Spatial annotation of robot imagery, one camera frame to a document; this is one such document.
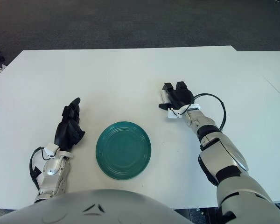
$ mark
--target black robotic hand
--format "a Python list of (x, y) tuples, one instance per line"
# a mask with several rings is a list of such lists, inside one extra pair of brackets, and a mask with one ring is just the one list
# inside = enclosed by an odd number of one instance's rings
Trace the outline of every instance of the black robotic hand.
[(177, 82), (175, 90), (171, 83), (165, 83), (163, 90), (166, 91), (170, 101), (159, 104), (159, 108), (163, 110), (168, 108), (177, 110), (185, 105), (194, 103), (194, 96), (184, 82)]
[(70, 105), (64, 107), (63, 118), (57, 127), (54, 142), (62, 151), (69, 152), (72, 146), (76, 145), (85, 134), (79, 126), (79, 103), (80, 98), (76, 98)]

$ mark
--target robot forearm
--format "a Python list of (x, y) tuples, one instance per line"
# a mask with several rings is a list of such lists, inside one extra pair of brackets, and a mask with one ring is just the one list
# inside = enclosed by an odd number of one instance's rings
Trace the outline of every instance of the robot forearm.
[(264, 189), (248, 175), (238, 149), (200, 110), (186, 111), (183, 118), (201, 145), (199, 164), (217, 186), (222, 223), (280, 223), (280, 210)]

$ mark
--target black joint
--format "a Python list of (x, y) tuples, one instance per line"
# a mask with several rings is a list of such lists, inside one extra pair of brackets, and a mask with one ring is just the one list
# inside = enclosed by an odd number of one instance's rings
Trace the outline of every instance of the black joint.
[(173, 91), (173, 86), (171, 83), (165, 83), (163, 86), (164, 90), (167, 90), (168, 92)]
[(240, 176), (241, 173), (237, 166), (227, 166), (217, 172), (216, 178), (220, 183), (229, 177)]
[(30, 172), (30, 176), (32, 179), (36, 179), (41, 173), (42, 172), (37, 167), (34, 167), (34, 170)]
[(214, 145), (215, 143), (217, 143), (218, 141), (220, 141), (219, 138), (215, 138), (212, 141), (210, 141), (206, 146), (200, 145), (200, 149), (201, 151), (204, 151), (205, 149), (207, 149), (208, 147)]
[(184, 82), (177, 82), (176, 84), (176, 88), (177, 90), (184, 90), (184, 89), (187, 89), (187, 86)]
[(198, 157), (198, 162), (199, 162), (199, 165), (202, 169), (202, 171), (205, 173), (207, 179), (212, 183), (214, 184), (215, 186), (218, 186), (218, 181), (213, 177), (213, 175), (209, 172), (209, 170), (206, 168), (205, 164), (203, 163), (201, 157), (199, 156)]
[(213, 133), (213, 132), (221, 132), (220, 129), (215, 126), (215, 125), (204, 125), (202, 126), (201, 128), (198, 129), (197, 131), (197, 137), (199, 139), (199, 141), (202, 140), (202, 138), (207, 135), (207, 134), (210, 134), (210, 133)]

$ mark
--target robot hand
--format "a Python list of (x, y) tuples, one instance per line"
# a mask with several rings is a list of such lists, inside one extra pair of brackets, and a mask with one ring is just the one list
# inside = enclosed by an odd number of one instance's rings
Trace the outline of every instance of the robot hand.
[[(76, 98), (69, 106), (64, 107), (63, 119), (59, 123), (55, 134), (55, 143), (49, 143), (45, 148), (37, 148), (31, 156), (30, 175), (39, 190), (35, 203), (65, 193), (66, 178), (70, 170), (69, 159), (72, 158), (70, 150), (85, 134), (79, 126), (79, 103), (80, 98)], [(48, 159), (44, 158), (43, 149), (47, 153)], [(43, 159), (47, 162), (43, 168), (43, 182), (39, 187), (36, 178), (41, 171), (37, 167), (32, 170), (32, 157), (40, 150)]]

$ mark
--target white bracket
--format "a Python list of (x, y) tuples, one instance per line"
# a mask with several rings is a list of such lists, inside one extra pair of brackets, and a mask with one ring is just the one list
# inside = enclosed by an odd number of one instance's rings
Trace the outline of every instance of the white bracket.
[(178, 110), (168, 108), (168, 118), (171, 118), (171, 119), (182, 118), (182, 114), (186, 110), (191, 110), (191, 109), (200, 110), (200, 105), (199, 104), (191, 104), (189, 106), (189, 104), (188, 104), (188, 105), (182, 106)]
[(55, 144), (53, 144), (53, 143), (50, 142), (50, 143), (44, 148), (44, 150), (45, 150), (46, 154), (47, 154), (49, 157), (53, 158), (54, 155), (55, 155), (55, 152), (56, 152), (56, 150), (57, 150), (58, 148), (59, 148), (58, 145), (55, 145)]

